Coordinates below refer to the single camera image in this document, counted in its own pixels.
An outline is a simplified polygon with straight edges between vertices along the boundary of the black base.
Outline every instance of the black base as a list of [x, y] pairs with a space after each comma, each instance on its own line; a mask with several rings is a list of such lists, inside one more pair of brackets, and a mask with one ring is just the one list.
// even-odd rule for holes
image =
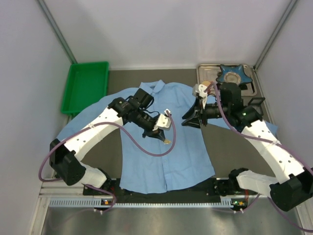
[[[221, 202], [221, 194], [234, 194], [234, 191], [227, 187], [228, 180], [217, 180], [216, 178], [207, 179], [182, 190], [149, 194], [121, 189], [119, 184], [120, 179], [112, 180], [112, 187], [109, 190], [115, 194], [119, 203], [218, 203]], [[85, 187], [83, 195], [104, 195], [104, 193]]]

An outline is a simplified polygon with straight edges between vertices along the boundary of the blue star-shaped object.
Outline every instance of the blue star-shaped object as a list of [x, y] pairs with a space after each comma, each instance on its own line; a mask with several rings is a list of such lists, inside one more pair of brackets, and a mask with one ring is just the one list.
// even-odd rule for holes
[[220, 68], [222, 74], [216, 79], [219, 83], [234, 82], [237, 85], [240, 85], [252, 82], [252, 79], [245, 74], [243, 65], [236, 67], [220, 65]]

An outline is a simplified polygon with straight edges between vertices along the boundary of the metal frame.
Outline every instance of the metal frame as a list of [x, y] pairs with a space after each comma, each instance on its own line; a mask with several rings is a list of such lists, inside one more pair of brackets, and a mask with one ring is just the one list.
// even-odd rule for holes
[[71, 49], [69, 48], [64, 36], [62, 35], [62, 32], [60, 31], [57, 23], [55, 22], [51, 12], [49, 11], [49, 8], [47, 7], [44, 0], [36, 0], [39, 7], [43, 11], [43, 14], [45, 15], [46, 19], [48, 20], [53, 32], [55, 33], [57, 39], [59, 40], [62, 48], [64, 49], [64, 52], [66, 53], [68, 59], [71, 61], [72, 64], [77, 64], [77, 61], [74, 57], [74, 54], [72, 53]]
[[266, 55], [268, 54], [270, 48], [272, 47], [273, 43], [275, 42], [279, 32], [281, 31], [281, 29], [283, 28], [283, 26], [285, 25], [286, 21], [289, 19], [290, 15], [292, 14], [292, 12], [295, 10], [297, 3], [299, 2], [299, 0], [291, 0], [289, 5], [287, 6], [283, 16], [281, 17], [281, 19], [279, 20], [276, 28], [274, 29], [272, 35], [270, 36], [267, 44], [265, 45], [261, 55], [259, 56], [258, 60], [255, 63], [254, 68], [256, 70], [259, 69], [260, 65], [262, 64], [262, 62], [264, 61]]
[[[101, 199], [112, 199], [110, 195], [101, 196], [84, 196], [83, 195], [84, 186], [81, 183], [74, 184], [72, 186], [67, 186], [64, 181], [55, 182], [45, 182], [42, 184], [41, 190], [39, 192], [35, 212], [33, 215], [31, 227], [29, 230], [29, 235], [40, 235], [42, 233], [46, 214], [50, 205], [51, 198], [101, 198]], [[227, 201], [227, 199], [243, 199], [245, 195], [228, 195], [221, 197], [222, 200]], [[249, 198], [253, 200], [256, 195], [251, 195]], [[213, 207], [212, 205], [199, 204], [194, 207]], [[126, 205], [123, 207], [141, 207], [142, 205]], [[178, 205], [179, 207], [193, 207], [193, 205]], [[157, 205], [157, 207], [167, 207], [165, 205]]]

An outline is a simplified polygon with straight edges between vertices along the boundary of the shirt placket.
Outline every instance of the shirt placket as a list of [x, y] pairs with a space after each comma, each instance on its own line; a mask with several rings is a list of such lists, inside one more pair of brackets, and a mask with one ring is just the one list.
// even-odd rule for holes
[[[159, 97], [157, 94], [152, 93], [154, 96], [154, 110], [158, 110], [160, 114], [164, 112], [164, 110], [161, 109], [161, 103], [159, 101]], [[164, 147], [165, 144], [162, 142], [159, 142], [161, 153], [164, 153], [166, 151], [166, 148]], [[166, 182], [166, 190], [171, 190], [173, 188], [172, 182], [171, 182], [171, 175], [170, 175], [170, 166], [169, 166], [169, 161], [168, 161], [168, 155], [165, 155], [162, 157], [162, 166], [163, 166], [163, 173], [164, 173], [164, 178]]]

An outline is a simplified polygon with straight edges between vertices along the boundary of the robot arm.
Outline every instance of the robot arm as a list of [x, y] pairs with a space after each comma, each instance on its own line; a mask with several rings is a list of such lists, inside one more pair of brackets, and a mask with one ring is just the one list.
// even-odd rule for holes
[[[171, 121], [166, 114], [158, 114], [155, 117], [147, 114], [145, 111], [152, 103], [153, 97], [142, 89], [138, 89], [136, 94], [127, 100], [121, 97], [114, 99], [96, 119], [83, 128], [89, 127], [90, 130], [78, 134], [57, 148], [50, 157], [50, 166], [69, 186], [82, 183], [107, 190], [111, 184], [108, 174], [81, 163], [82, 159], [105, 136], [127, 122], [134, 122], [143, 128], [143, 137], [148, 136], [168, 143], [163, 130], [170, 128]], [[112, 124], [97, 125], [100, 122]], [[59, 142], [55, 139], [50, 144], [50, 149]]]
[[[206, 88], [207, 86], [202, 84], [194, 86], [193, 95], [196, 96], [196, 102], [182, 117], [185, 119], [182, 125], [200, 128], [201, 124], [207, 124], [207, 119], [221, 117], [217, 103], [206, 104]], [[274, 178], [245, 168], [233, 170], [229, 175], [230, 187], [233, 187], [234, 191], [249, 189], [264, 194], [272, 198], [284, 211], [289, 211], [311, 198], [313, 176], [286, 150], [277, 146], [280, 142], [267, 128], [262, 116], [252, 106], [243, 105], [240, 88], [235, 83], [222, 83], [220, 94], [222, 110], [228, 122], [238, 132], [271, 141], [267, 143], [245, 138], [257, 149], [275, 174]]]

